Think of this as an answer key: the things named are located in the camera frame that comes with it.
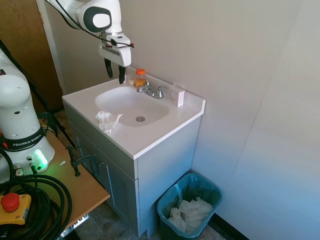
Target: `white countertop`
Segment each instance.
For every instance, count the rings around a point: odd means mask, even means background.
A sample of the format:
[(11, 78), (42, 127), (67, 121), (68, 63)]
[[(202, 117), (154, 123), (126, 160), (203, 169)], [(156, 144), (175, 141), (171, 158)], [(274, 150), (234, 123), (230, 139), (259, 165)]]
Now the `white countertop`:
[(137, 159), (163, 140), (204, 114), (206, 101), (194, 94), (185, 92), (183, 106), (176, 107), (167, 99), (155, 99), (146, 93), (146, 100), (160, 101), (169, 108), (169, 114), (145, 126), (128, 126), (120, 122), (114, 127), (111, 134), (103, 133), (96, 119), (100, 109), (96, 105), (96, 97), (100, 94), (122, 86), (119, 80), (108, 81), (78, 92), (63, 96), (63, 101), (78, 112), (85, 120), (93, 125), (101, 134), (118, 146), (130, 158)]

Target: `wall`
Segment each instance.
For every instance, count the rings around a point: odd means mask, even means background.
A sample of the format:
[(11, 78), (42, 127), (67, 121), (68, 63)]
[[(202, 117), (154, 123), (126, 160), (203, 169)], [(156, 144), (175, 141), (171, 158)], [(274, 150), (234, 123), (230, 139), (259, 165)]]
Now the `wall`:
[[(120, 0), (132, 66), (207, 100), (193, 170), (251, 240), (319, 239), (316, 0)], [(98, 41), (47, 7), (67, 90), (108, 79)]]

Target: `plastic bottle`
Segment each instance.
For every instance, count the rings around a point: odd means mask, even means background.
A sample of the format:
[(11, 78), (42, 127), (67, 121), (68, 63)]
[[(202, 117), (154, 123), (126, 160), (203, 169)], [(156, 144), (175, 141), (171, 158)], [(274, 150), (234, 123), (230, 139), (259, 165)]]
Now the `plastic bottle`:
[(137, 69), (135, 71), (135, 86), (136, 88), (140, 86), (146, 85), (146, 70), (144, 69)]

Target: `crumpled tissue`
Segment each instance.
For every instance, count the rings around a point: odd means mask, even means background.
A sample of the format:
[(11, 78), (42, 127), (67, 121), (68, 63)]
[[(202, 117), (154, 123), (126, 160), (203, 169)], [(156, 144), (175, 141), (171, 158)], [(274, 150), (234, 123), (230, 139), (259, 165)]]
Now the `crumpled tissue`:
[(105, 134), (110, 134), (122, 115), (123, 114), (113, 115), (110, 112), (99, 111), (95, 118), (99, 121), (99, 128)]
[(183, 200), (178, 208), (172, 208), (168, 219), (183, 233), (192, 233), (209, 216), (214, 208), (200, 197), (188, 202)]

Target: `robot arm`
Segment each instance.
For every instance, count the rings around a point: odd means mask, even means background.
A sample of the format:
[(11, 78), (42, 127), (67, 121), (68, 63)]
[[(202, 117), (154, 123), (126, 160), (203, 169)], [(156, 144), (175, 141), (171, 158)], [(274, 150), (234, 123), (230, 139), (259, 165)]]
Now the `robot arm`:
[(66, 23), (74, 29), (89, 34), (101, 33), (99, 54), (104, 57), (110, 78), (111, 62), (119, 65), (120, 83), (124, 80), (125, 67), (131, 64), (131, 41), (122, 33), (119, 0), (46, 0), (60, 12)]

